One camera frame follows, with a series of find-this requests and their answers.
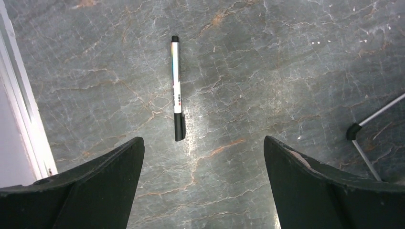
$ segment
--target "marble surface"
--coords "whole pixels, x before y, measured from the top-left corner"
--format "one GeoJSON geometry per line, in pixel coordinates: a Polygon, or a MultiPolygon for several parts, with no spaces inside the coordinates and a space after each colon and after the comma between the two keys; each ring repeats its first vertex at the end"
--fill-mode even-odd
{"type": "MultiPolygon", "coordinates": [[[[278,229],[264,137],[371,177],[345,131],[405,91],[401,0],[5,3],[59,171],[144,138],[128,228],[278,229]],[[187,125],[178,143],[173,35],[187,125]]],[[[387,180],[404,177],[404,116],[391,117],[382,134],[396,142],[371,152],[387,180]]]]}

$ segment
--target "white frame edge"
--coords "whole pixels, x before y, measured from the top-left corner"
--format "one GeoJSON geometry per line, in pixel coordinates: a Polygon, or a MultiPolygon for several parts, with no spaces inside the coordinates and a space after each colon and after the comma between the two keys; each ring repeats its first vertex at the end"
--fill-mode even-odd
{"type": "Polygon", "coordinates": [[[0,0],[0,14],[0,78],[20,129],[27,158],[39,180],[58,171],[3,0],[0,0]]]}

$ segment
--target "marker pen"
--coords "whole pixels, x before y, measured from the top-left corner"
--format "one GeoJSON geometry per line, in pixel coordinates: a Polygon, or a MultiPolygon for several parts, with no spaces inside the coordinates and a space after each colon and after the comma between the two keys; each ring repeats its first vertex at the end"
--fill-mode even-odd
{"type": "Polygon", "coordinates": [[[179,73],[179,37],[171,37],[171,67],[174,91],[174,139],[176,142],[186,137],[186,122],[181,108],[181,88],[179,73]]]}

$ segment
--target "white pen barrel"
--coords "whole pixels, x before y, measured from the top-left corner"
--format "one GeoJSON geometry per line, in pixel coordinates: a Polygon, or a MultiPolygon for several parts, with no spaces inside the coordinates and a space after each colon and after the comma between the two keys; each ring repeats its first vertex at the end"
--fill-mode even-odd
{"type": "Polygon", "coordinates": [[[171,63],[173,74],[173,91],[174,91],[174,112],[181,113],[181,89],[180,89],[180,73],[179,73],[179,43],[171,43],[171,63]]]}

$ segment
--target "silver metal tube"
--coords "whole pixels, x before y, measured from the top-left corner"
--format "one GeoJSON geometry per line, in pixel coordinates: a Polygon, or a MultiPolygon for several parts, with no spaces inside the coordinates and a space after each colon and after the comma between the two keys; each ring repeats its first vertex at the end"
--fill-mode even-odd
{"type": "Polygon", "coordinates": [[[386,111],[388,108],[392,107],[395,103],[401,101],[404,98],[405,98],[405,93],[403,93],[401,96],[399,96],[398,98],[391,101],[389,104],[387,104],[385,107],[378,110],[376,113],[372,114],[370,117],[366,118],[364,121],[359,123],[359,125],[360,126],[366,125],[369,121],[373,120],[375,117],[379,116],[382,112],[386,111]]]}
{"type": "Polygon", "coordinates": [[[371,173],[374,175],[375,179],[378,181],[381,181],[380,176],[378,175],[377,171],[374,169],[373,165],[370,163],[368,160],[366,154],[364,154],[362,148],[360,148],[359,144],[357,143],[356,140],[352,141],[354,146],[356,147],[357,151],[359,151],[360,155],[362,156],[363,160],[366,162],[368,168],[370,169],[371,173]]]}

